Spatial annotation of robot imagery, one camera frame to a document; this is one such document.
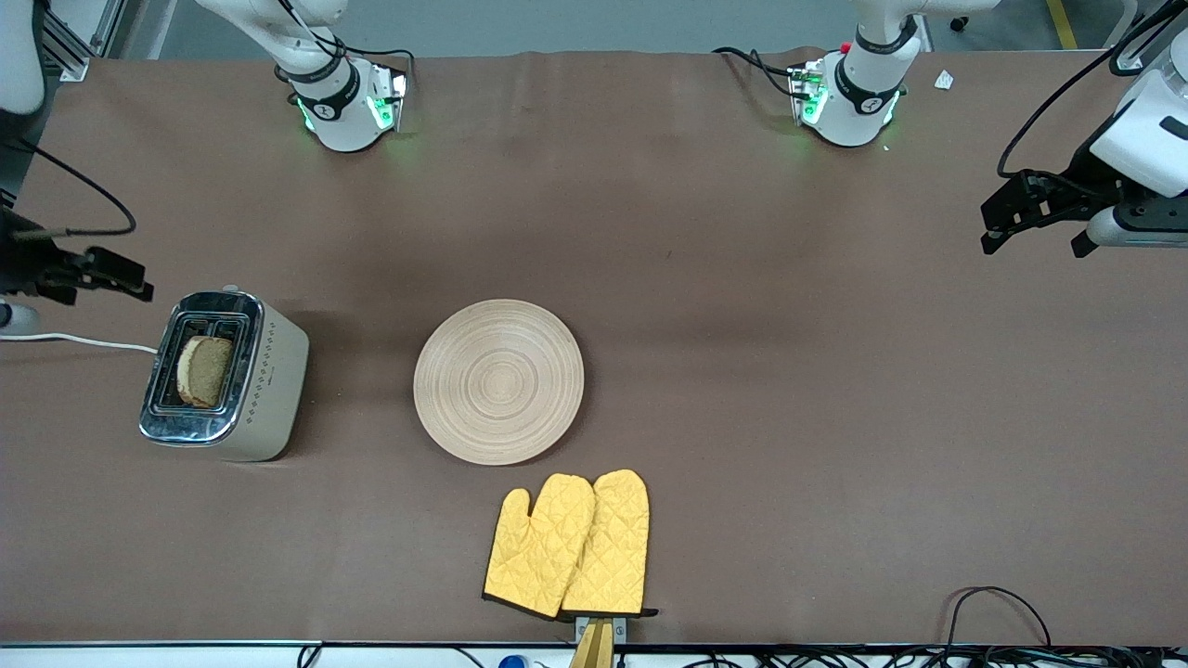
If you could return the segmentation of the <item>brown toast slice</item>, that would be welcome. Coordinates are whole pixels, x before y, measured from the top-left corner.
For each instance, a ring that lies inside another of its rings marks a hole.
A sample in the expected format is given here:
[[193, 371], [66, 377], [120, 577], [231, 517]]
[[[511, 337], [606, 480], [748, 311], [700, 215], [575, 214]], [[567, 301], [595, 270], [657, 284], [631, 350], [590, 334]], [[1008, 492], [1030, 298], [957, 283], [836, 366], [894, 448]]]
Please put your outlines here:
[[211, 409], [225, 392], [234, 344], [225, 338], [190, 338], [175, 363], [175, 389], [184, 405]]

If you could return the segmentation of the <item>round wooden plate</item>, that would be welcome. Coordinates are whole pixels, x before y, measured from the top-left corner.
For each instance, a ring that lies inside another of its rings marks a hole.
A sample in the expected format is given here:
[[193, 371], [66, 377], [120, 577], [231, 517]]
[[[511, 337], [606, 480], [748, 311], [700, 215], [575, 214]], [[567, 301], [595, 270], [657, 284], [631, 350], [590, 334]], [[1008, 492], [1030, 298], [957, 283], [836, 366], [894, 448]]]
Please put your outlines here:
[[413, 405], [432, 442], [488, 467], [527, 462], [560, 443], [583, 393], [573, 330], [519, 300], [476, 302], [447, 317], [413, 372]]

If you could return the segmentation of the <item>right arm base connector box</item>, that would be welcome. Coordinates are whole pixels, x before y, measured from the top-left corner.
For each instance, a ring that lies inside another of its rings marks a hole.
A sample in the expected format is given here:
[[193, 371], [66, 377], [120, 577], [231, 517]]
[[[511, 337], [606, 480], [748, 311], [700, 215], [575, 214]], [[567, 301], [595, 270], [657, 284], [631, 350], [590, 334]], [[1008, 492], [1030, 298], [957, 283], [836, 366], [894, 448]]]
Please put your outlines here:
[[407, 73], [369, 64], [368, 109], [379, 131], [397, 131], [407, 96]]

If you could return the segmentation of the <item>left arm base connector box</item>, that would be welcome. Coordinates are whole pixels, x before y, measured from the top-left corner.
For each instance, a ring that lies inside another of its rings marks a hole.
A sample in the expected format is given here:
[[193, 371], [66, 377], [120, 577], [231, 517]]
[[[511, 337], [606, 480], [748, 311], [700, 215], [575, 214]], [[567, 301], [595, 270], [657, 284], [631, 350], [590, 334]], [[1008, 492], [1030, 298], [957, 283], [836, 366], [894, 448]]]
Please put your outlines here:
[[797, 125], [815, 126], [829, 94], [824, 81], [824, 59], [810, 59], [788, 68], [786, 73], [791, 93], [791, 111], [794, 111]]

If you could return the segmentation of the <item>beige chrome toaster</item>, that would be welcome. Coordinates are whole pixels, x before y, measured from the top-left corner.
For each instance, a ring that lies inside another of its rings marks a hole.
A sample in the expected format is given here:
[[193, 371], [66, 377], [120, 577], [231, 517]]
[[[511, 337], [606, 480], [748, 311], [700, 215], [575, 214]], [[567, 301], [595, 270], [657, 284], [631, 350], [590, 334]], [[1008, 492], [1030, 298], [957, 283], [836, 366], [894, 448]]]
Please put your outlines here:
[[[184, 405], [175, 363], [190, 338], [234, 344], [219, 407]], [[266, 462], [285, 449], [308, 368], [309, 339], [276, 307], [233, 285], [173, 305], [137, 416], [152, 443], [207, 450], [228, 462]]]

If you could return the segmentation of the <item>yellow quilted oven mitt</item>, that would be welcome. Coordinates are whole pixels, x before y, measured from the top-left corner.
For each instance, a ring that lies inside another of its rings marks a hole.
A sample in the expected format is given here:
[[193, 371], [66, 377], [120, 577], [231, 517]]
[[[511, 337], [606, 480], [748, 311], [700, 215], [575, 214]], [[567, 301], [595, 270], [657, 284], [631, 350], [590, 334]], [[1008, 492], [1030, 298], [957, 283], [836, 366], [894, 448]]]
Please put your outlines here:
[[565, 616], [646, 618], [644, 605], [651, 508], [636, 470], [615, 470], [593, 485], [595, 508], [576, 571], [561, 604]]
[[497, 515], [484, 600], [542, 619], [560, 616], [595, 505], [593, 486], [580, 475], [552, 474], [538, 494], [510, 490]]

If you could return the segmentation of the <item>aluminium frame post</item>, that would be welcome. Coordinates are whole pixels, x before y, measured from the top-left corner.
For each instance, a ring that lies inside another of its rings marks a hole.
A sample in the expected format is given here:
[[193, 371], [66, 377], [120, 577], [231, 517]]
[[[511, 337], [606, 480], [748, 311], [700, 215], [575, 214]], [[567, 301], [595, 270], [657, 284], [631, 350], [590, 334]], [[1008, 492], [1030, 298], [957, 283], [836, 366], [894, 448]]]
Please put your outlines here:
[[93, 58], [113, 50], [128, 0], [46, 0], [43, 46], [62, 82], [81, 82]]

